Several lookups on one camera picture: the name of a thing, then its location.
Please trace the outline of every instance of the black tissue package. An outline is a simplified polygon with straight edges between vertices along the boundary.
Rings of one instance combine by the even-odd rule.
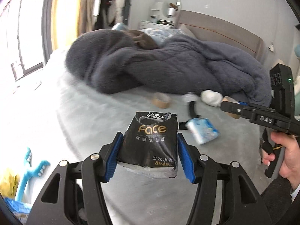
[[[151,178],[176,177],[177,131],[176,114],[137,112],[124,134],[118,164]]]

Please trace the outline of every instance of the white sock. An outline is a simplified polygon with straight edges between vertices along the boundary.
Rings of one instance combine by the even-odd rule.
[[[218,92],[206,90],[201,92],[201,100],[207,105],[219,107],[223,100],[223,96]]]

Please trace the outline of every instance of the human hand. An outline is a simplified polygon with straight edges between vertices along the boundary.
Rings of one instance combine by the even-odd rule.
[[[271,133],[271,140],[276,144],[284,146],[284,160],[279,170],[280,176],[287,178],[291,183],[292,189],[295,190],[300,184],[300,148],[298,142],[293,135],[285,133]],[[275,160],[275,155],[268,155],[262,150],[262,162],[269,166],[271,161]]]

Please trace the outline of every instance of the pillow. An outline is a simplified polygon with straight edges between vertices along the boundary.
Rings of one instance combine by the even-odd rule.
[[[186,25],[180,25],[179,29],[182,30],[186,35],[193,37],[193,38],[197,38],[188,28]]]
[[[112,27],[112,30],[117,30],[117,31],[128,31],[128,27],[124,23],[117,23]]]
[[[149,35],[156,44],[161,47],[167,38],[173,35],[185,35],[185,32],[180,29],[142,29],[142,32]]]

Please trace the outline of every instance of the yellow bag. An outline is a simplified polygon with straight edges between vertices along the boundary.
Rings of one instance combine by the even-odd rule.
[[[19,175],[16,175],[10,168],[7,168],[3,173],[0,174],[1,195],[3,197],[14,199],[16,196],[19,181]]]

